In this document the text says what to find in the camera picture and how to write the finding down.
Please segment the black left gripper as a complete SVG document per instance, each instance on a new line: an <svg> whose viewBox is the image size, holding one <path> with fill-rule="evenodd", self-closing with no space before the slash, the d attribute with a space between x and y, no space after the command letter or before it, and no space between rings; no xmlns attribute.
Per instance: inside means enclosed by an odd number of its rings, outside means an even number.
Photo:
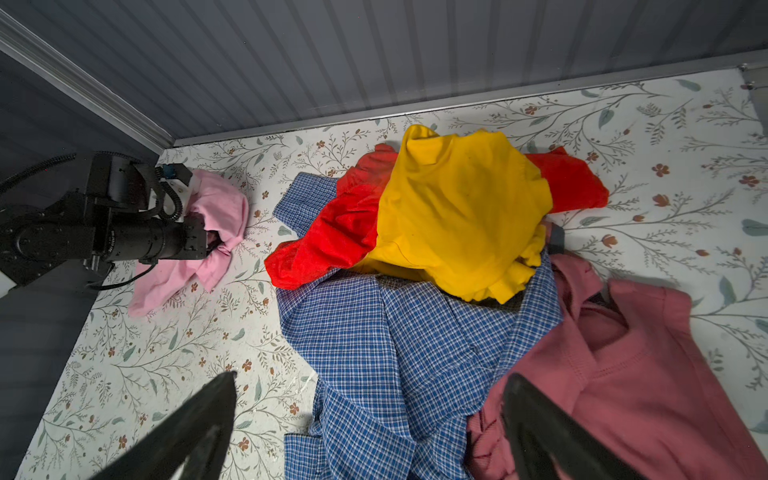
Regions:
<svg viewBox="0 0 768 480"><path fill-rule="evenodd" d="M161 219L156 166L128 155L97 151L54 157L2 181L1 191L71 161L84 166L85 178L60 200L44 209L2 208L2 284L29 285L69 260L97 271L117 261L153 268L161 260L206 258L203 217L184 211L178 221Z"/></svg>

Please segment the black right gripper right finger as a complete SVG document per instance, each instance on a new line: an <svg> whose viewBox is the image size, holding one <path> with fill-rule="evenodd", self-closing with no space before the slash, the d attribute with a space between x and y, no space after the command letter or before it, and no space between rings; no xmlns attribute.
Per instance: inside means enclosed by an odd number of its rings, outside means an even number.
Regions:
<svg viewBox="0 0 768 480"><path fill-rule="evenodd" d="M524 376L505 385L503 421L521 479L640 479Z"/></svg>

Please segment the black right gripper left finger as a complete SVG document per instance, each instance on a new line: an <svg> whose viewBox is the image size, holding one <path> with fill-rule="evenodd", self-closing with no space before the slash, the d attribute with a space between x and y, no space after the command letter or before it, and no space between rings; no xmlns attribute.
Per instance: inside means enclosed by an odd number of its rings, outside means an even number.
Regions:
<svg viewBox="0 0 768 480"><path fill-rule="evenodd" d="M235 371L208 382L95 479L217 479L234 429Z"/></svg>

